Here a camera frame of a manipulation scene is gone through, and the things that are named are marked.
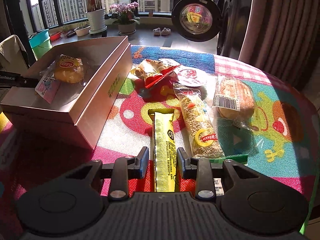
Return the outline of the low white planter bowl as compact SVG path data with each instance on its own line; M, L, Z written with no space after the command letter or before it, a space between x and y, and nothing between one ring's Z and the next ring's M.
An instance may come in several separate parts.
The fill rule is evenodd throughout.
M82 37L89 34L90 29L91 29L91 26L89 22L85 21L85 22L79 22L78 26L74 29L74 31L78 37Z

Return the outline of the barcode bread loaf packet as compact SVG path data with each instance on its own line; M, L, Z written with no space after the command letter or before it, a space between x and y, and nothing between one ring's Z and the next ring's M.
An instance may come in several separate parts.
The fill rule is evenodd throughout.
M259 131L260 119L251 87L241 80L218 75L212 108L221 118L227 119L238 128Z

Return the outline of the yellow snack bar packet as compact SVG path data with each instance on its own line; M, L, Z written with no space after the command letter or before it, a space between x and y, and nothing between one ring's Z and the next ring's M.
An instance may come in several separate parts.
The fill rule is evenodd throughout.
M152 120L152 149L155 192L174 192L176 187L176 145L173 127L174 110L148 110Z

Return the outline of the round bun red logo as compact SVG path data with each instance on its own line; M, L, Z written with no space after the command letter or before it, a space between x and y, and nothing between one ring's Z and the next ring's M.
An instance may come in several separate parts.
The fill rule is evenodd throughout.
M81 58L61 54L45 70L40 71L40 76L70 84L82 83L85 67Z

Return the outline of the brown curtain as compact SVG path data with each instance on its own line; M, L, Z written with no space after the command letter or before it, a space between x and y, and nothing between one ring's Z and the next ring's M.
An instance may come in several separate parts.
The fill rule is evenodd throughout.
M319 0L252 0L239 60L302 90L319 61Z

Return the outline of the green plastic bucket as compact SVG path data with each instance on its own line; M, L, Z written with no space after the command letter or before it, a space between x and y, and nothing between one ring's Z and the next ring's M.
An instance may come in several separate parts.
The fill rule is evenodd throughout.
M35 59L39 60L41 57L43 57L45 53L51 50L51 48L52 48L52 44L51 44L50 38L46 39L41 44L32 48Z

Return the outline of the beige chair with cloth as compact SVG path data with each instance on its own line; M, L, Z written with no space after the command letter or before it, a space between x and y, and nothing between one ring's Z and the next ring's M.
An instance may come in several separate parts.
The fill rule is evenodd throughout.
M17 35L11 35L0 44L1 71L24 75L28 68L28 55Z

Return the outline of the round washing machine door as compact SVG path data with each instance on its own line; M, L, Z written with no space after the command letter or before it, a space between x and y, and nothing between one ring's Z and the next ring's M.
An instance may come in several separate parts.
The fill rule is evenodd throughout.
M222 30L222 13L212 0L178 0L171 12L177 32L194 42L206 42Z

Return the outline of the puffed rice bar packet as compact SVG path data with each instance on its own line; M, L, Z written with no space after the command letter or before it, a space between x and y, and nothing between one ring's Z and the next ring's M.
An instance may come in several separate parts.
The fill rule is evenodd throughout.
M200 90L176 82L172 87L180 103L192 156L209 159L224 157Z

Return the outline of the teal plastic bucket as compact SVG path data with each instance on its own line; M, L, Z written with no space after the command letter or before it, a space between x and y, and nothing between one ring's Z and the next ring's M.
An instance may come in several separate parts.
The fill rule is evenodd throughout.
M31 38L29 38L29 43L30 43L31 48L34 48L34 47L40 45L41 43L46 41L48 38L50 38L49 29L44 29L44 30L40 31L39 33L32 35Z

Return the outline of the pink Volcano snack pack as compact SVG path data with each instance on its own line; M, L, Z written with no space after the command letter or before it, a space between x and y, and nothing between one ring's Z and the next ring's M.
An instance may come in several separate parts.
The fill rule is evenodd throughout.
M60 87L60 81L55 80L52 77L51 72L47 72L41 77L39 83L35 88L35 92L39 94L46 102L52 103L54 97L57 93L58 88Z

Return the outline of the red lid jelly cup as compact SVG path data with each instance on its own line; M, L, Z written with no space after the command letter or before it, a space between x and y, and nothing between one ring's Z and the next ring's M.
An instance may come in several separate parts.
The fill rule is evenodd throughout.
M193 67L180 65L174 70L178 83L188 87L200 87L207 79L207 73Z

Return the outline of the red plastic basin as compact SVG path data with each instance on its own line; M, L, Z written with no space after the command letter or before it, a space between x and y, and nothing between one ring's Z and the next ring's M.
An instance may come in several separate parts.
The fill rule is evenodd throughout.
M62 31L57 31L55 33L50 34L50 40L52 42L58 40L61 37L61 34L62 34Z

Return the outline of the pink flower pot plant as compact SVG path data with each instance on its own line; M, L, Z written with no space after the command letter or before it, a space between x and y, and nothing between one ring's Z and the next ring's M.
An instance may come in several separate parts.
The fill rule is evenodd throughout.
M114 3L109 6L112 18L115 19L113 24L118 26L120 35L131 35L136 32L136 25L140 24L140 18L136 16L138 7L137 2Z

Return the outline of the colourful cartoon play mat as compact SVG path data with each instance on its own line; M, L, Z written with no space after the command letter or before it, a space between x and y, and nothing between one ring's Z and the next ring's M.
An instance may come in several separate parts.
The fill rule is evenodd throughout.
M314 105L276 77L218 55L132 46L134 64L175 60L167 79L146 89L134 73L125 79L94 150L57 148L26 129L13 148L15 125L1 114L1 239L22 234L15 201L89 160L112 163L152 145L151 109L172 108L175 144L197 157L231 158L302 193L316 195L319 117Z

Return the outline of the red peanut snack bag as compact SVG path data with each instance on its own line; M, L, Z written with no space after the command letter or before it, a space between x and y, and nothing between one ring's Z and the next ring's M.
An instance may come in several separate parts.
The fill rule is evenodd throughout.
M144 80L145 88L149 89L169 76L180 64L168 64L158 60L144 59L130 73Z

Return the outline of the pair of white slippers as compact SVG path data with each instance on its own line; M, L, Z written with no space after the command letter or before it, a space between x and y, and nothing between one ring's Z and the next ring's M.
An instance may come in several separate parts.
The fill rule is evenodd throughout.
M171 29L169 28L163 28L162 30L160 28L153 29L154 36L169 36L170 34Z

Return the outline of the tall plant white pot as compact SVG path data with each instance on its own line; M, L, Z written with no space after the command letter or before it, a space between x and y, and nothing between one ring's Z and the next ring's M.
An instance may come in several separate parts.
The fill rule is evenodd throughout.
M105 25L105 8L103 8L101 0L87 0L86 16L91 27L89 30L91 35L102 33L107 29Z

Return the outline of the green-edged white candy bag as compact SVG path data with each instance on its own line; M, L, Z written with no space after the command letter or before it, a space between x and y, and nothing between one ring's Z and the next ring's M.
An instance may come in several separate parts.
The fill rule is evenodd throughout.
M245 166L247 165L248 162L248 155L247 154L236 154L236 155L228 155L225 157L221 158L215 158L215 159L210 159L211 165L215 164L222 164L224 160L234 160L237 161L241 164L244 164ZM217 196L223 196L224 195L224 190L222 186L222 181L221 181L221 175L218 178L213 178L214 185L215 185L215 191Z

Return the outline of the pink cardboard box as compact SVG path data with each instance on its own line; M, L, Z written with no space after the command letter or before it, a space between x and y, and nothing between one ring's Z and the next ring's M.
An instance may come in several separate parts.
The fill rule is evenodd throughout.
M113 36L57 45L37 60L25 77L40 81L40 71L61 54L82 59L84 82L60 81L52 103L34 88L12 87L1 108L13 126L28 135L93 149L132 67L131 44L126 36Z

